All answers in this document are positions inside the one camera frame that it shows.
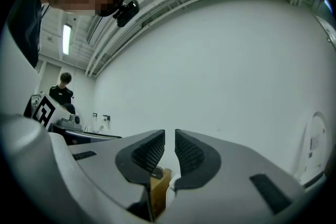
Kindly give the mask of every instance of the white wall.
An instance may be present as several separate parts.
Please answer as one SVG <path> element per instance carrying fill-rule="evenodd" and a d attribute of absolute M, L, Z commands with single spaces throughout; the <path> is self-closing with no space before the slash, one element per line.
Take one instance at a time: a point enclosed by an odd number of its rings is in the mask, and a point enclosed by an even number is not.
<path fill-rule="evenodd" d="M 92 113 L 93 111 L 93 93 L 95 88 L 95 78 L 89 78 L 85 76 L 85 71 L 79 68 L 75 68 L 74 66 L 70 66 L 66 63 L 53 60 L 46 56 L 39 56 L 41 61 L 47 61 L 48 63 L 52 63 L 53 65 L 60 66 L 60 72 L 57 77 L 57 80 L 54 84 L 56 85 L 60 82 L 60 74 L 64 72 L 68 72 L 72 76 L 72 81 L 67 85 L 67 88 L 73 91 L 74 99 L 72 100 L 73 105 L 75 106 L 76 113 L 79 115 L 81 119 L 82 127 L 92 125 Z"/>
<path fill-rule="evenodd" d="M 216 0 L 135 40 L 97 78 L 94 99 L 99 116 L 111 115 L 108 133 L 165 129 L 160 164 L 175 172 L 174 129 L 185 129 L 246 145 L 293 173 L 312 112 L 334 133 L 335 74 L 336 53 L 310 12 Z"/>

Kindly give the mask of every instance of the black rubber pad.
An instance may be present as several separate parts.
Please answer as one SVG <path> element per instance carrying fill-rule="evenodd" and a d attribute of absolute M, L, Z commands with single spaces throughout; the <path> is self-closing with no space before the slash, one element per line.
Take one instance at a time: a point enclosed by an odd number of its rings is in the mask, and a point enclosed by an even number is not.
<path fill-rule="evenodd" d="M 73 158 L 78 161 L 79 159 L 85 159 L 88 157 L 92 157 L 95 156 L 97 153 L 94 151 L 86 151 L 86 152 L 82 152 L 82 153 L 77 153 L 77 154 L 73 154 Z"/>
<path fill-rule="evenodd" d="M 164 144 L 165 131 L 159 130 L 121 149 L 115 157 L 115 165 L 129 182 L 150 190 L 150 176 L 164 153 Z"/>
<path fill-rule="evenodd" d="M 265 202 L 268 204 L 274 214 L 284 210 L 291 204 L 282 191 L 265 174 L 258 174 L 250 177 Z"/>
<path fill-rule="evenodd" d="M 175 153 L 180 163 L 181 178 L 175 182 L 175 190 L 203 187 L 219 171 L 220 154 L 208 144 L 175 130 Z"/>

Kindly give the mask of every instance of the brown cardboard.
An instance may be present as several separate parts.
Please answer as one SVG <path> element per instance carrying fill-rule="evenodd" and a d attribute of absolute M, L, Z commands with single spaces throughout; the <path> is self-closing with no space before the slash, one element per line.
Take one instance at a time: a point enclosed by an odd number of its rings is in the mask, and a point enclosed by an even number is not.
<path fill-rule="evenodd" d="M 151 205 L 154 218 L 157 218 L 166 208 L 166 192 L 171 180 L 171 171 L 163 170 L 163 177 L 156 179 L 151 177 Z"/>

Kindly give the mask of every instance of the black headband camera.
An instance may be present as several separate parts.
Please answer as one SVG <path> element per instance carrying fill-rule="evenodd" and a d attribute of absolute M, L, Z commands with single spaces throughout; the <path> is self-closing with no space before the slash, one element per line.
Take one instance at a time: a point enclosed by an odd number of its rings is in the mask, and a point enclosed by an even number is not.
<path fill-rule="evenodd" d="M 101 17 L 113 14 L 113 18 L 117 20 L 117 25 L 124 27 L 139 12 L 139 3 L 132 0 L 129 4 L 125 4 L 123 1 L 119 0 L 118 3 L 113 3 L 110 9 L 98 10 L 96 13 Z"/>

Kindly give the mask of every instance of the ceiling light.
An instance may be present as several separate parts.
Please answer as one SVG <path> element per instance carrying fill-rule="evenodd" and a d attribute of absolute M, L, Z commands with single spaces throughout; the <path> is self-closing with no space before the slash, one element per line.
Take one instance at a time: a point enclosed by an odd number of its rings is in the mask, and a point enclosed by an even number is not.
<path fill-rule="evenodd" d="M 63 26 L 63 53 L 65 55 L 69 55 L 70 35 L 71 35 L 71 26 L 65 24 Z"/>
<path fill-rule="evenodd" d="M 327 5 L 327 7 L 329 8 L 329 10 L 332 13 L 332 8 L 331 8 L 331 5 L 330 5 L 329 1 L 328 0 L 324 0 L 324 3 Z"/>

